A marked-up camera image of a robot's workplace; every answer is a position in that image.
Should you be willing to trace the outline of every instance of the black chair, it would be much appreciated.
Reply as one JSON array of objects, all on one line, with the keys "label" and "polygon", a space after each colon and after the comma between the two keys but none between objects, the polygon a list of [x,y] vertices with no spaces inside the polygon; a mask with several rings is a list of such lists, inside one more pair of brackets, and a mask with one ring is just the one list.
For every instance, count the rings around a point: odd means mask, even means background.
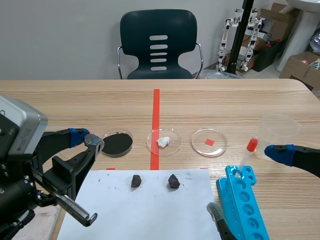
[{"label": "black chair", "polygon": [[127,79],[192,79],[191,73],[179,66],[181,54],[199,46],[201,67],[203,55],[197,40],[197,20],[192,12],[181,9],[139,10],[126,13],[120,22],[122,46],[117,49],[118,71],[120,49],[136,56],[139,66]]}]

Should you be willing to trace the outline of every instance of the gray wall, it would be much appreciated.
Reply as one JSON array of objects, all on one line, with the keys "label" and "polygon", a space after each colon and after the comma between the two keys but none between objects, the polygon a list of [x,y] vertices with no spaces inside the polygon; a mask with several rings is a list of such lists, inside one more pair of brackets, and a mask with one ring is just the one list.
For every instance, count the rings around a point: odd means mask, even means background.
[{"label": "gray wall", "polygon": [[[255,0],[255,7],[263,4],[268,2]],[[206,67],[216,62],[225,18],[241,5],[241,0],[1,0],[0,80],[118,79],[121,17],[143,9],[193,12]],[[179,63],[195,73],[197,48]],[[138,61],[122,54],[121,65],[127,77]]]}]

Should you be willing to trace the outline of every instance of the white sink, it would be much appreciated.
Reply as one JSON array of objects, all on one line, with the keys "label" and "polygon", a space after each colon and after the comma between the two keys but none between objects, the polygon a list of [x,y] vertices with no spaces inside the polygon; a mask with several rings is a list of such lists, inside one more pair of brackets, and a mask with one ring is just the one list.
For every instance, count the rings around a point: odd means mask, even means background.
[{"label": "white sink", "polygon": [[320,13],[319,0],[286,0],[288,4],[303,11]]},{"label": "white sink", "polygon": [[286,0],[294,8],[303,10],[299,24],[294,31],[275,69],[282,72],[290,56],[306,51],[320,21],[320,0]]}]

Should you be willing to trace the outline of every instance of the plastic measuring cup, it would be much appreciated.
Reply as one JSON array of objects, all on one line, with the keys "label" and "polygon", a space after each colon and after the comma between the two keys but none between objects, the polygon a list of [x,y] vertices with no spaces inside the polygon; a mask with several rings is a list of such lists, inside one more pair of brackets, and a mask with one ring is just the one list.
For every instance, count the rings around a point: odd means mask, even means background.
[{"label": "plastic measuring cup", "polygon": [[259,143],[256,147],[256,155],[270,160],[265,155],[266,147],[291,144],[291,140],[299,133],[300,129],[300,124],[285,114],[265,115],[259,128]]}]

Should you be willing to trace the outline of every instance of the petri dish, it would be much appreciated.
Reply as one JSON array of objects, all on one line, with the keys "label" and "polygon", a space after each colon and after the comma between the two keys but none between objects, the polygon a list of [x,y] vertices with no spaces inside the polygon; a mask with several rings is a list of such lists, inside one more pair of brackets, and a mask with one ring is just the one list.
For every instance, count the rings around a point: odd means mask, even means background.
[{"label": "petri dish", "polygon": [[101,154],[110,158],[120,158],[128,154],[134,143],[132,134],[125,129],[111,130],[102,139],[104,148]]},{"label": "petri dish", "polygon": [[197,153],[214,158],[226,151],[228,142],[221,131],[212,128],[202,128],[192,135],[191,145]]},{"label": "petri dish", "polygon": [[[170,138],[169,144],[165,147],[158,146],[157,140],[164,137]],[[149,150],[159,156],[170,156],[175,154],[181,148],[181,144],[181,137],[173,129],[156,129],[150,132],[146,138],[146,145],[148,146]]]}]

